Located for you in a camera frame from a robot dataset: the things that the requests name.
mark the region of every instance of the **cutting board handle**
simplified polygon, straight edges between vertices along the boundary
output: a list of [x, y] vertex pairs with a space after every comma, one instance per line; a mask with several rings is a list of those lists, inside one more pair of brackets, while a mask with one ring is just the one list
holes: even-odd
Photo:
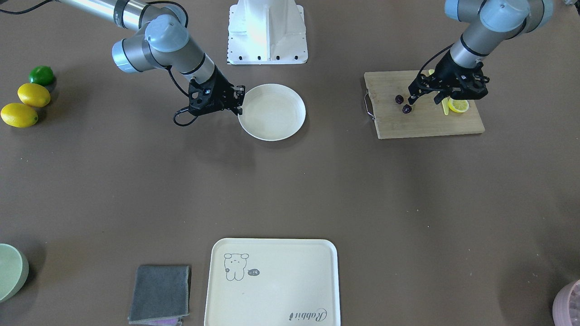
[[365, 93], [364, 97], [362, 98], [363, 99], [362, 101], [364, 102], [364, 107], [367, 109], [367, 114], [370, 115], [371, 116], [371, 119], [374, 121], [375, 120], [375, 115], [368, 109], [367, 97], [368, 97], [369, 100], [371, 99], [371, 97], [370, 97], [370, 95], [368, 93], [368, 89], [367, 89], [367, 92]]

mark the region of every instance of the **dish towel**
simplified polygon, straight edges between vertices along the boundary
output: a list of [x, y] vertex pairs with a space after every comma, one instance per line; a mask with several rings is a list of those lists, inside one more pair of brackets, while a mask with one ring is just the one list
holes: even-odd
[[176, 326], [189, 315], [189, 266], [142, 265], [135, 275], [129, 324]]

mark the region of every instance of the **yellow lemon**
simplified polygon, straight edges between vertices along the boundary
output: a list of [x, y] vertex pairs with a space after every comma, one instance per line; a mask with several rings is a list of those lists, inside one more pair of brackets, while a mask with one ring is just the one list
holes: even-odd
[[28, 105], [10, 103], [0, 111], [2, 120], [12, 127], [26, 128], [38, 122], [38, 114]]
[[457, 113], [463, 113], [469, 109], [469, 102], [467, 100], [449, 99], [449, 101], [447, 101], [447, 105], [451, 111]]
[[44, 107], [50, 103], [50, 93], [44, 86], [38, 84], [22, 85], [18, 88], [18, 97], [22, 103], [34, 107]]

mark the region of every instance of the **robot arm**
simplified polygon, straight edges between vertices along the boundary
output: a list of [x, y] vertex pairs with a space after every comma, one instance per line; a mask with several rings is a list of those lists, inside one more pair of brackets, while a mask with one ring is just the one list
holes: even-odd
[[242, 114], [245, 87], [229, 83], [197, 45], [186, 29], [187, 14], [180, 6], [157, 8], [138, 0], [56, 1], [136, 31], [113, 46], [113, 60], [122, 71], [140, 73], [173, 67], [189, 80], [189, 105], [175, 116], [189, 112], [197, 118], [222, 110]]
[[456, 100], [483, 98], [488, 93], [485, 85], [489, 78], [481, 71], [482, 61], [503, 40], [544, 25], [552, 16], [553, 3], [552, 0], [446, 0], [445, 12], [450, 18], [470, 25], [448, 48], [432, 75], [427, 77], [419, 72], [409, 86], [410, 104], [430, 92], [439, 92], [434, 98], [436, 104], [448, 96]]

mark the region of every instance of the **cartoon bear drawing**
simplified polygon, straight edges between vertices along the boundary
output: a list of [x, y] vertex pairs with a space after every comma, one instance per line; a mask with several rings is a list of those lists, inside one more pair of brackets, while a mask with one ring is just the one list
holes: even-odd
[[227, 253], [223, 255], [224, 267], [226, 268], [226, 278], [228, 281], [241, 281], [246, 273], [245, 268], [248, 264], [246, 260], [249, 255], [247, 253]]

